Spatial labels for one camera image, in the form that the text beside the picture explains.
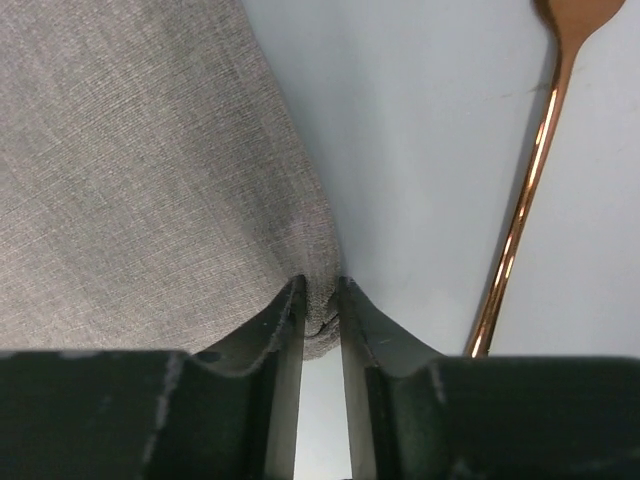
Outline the grey cloth napkin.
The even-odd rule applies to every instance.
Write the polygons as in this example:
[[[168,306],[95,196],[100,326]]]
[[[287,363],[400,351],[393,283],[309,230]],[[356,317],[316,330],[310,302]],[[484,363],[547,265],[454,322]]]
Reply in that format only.
[[[237,1],[1,5],[1,344],[201,351],[308,288],[339,341],[325,194]]]

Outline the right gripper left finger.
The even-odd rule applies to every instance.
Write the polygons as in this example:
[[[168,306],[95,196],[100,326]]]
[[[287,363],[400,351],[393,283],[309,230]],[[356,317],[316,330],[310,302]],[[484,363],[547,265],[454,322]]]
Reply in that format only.
[[[197,353],[5,351],[5,479],[290,479],[306,318],[297,276]]]

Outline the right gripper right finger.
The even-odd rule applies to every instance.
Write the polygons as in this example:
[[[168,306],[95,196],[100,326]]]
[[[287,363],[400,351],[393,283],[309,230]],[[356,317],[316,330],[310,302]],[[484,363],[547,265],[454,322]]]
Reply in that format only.
[[[639,363],[446,356],[337,288],[356,479],[635,479]]]

